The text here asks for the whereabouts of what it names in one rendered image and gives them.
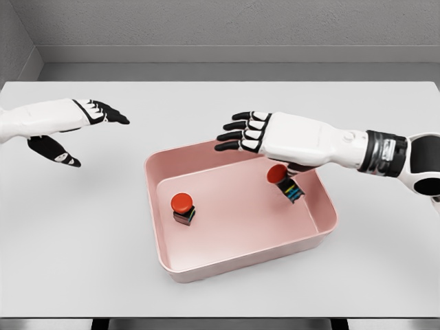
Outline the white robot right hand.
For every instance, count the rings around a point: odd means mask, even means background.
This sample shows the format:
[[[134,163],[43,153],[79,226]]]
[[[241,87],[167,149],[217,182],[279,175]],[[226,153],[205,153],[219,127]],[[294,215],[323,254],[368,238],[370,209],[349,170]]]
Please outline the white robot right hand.
[[[317,168],[337,159],[331,135],[338,130],[310,118],[283,112],[249,111],[232,116],[214,149],[247,151],[280,162]]]

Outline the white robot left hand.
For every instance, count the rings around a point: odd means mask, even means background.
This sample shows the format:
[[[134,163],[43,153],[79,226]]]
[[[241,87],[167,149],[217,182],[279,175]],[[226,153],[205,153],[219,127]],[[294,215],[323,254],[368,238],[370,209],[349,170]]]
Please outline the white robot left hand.
[[[103,102],[68,98],[30,105],[23,125],[31,150],[53,162],[79,168],[80,161],[50,135],[103,122],[130,123],[125,115]]]

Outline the red button industrial switch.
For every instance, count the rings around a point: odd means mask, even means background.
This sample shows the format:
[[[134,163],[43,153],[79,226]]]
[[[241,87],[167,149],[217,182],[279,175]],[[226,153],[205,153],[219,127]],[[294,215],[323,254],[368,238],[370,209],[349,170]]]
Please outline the red button industrial switch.
[[[173,218],[177,222],[189,226],[195,215],[192,197],[185,192],[177,193],[171,199],[170,205],[173,209]]]
[[[271,167],[266,174],[267,181],[274,184],[293,204],[305,193],[299,185],[289,176],[287,167],[277,164]]]

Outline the pink rectangular basket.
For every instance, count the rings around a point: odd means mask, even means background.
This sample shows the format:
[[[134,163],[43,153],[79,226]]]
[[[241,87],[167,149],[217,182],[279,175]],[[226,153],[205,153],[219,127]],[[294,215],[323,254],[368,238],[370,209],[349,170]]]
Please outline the pink rectangular basket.
[[[240,151],[217,152],[213,141],[152,154],[144,163],[162,267],[189,283],[318,246],[338,223],[314,170],[295,177],[295,203],[266,178],[274,162]],[[173,218],[171,199],[192,197],[189,226]]]

